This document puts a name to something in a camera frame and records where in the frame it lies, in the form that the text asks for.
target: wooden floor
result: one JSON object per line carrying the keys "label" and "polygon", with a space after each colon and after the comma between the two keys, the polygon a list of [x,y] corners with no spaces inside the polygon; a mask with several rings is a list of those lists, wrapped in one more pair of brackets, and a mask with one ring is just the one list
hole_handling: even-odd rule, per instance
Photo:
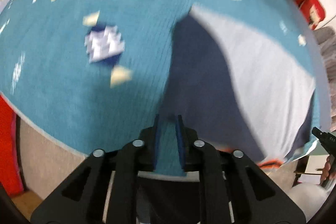
{"label": "wooden floor", "polygon": [[19,211],[28,219],[33,213],[33,211],[40,205],[42,199],[32,191],[28,191],[22,195],[12,198],[15,206]]}

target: person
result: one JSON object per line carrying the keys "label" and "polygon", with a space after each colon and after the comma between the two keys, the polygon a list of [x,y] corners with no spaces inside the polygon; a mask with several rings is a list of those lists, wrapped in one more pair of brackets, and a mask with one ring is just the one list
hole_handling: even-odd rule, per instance
{"label": "person", "polygon": [[329,174],[329,170],[331,168],[330,165],[330,156],[327,158],[327,161],[324,165],[324,168],[322,169],[322,175],[321,175],[321,179],[320,182],[322,183],[323,181],[326,180],[327,177],[329,177],[329,179],[335,179],[336,178],[336,172]]}

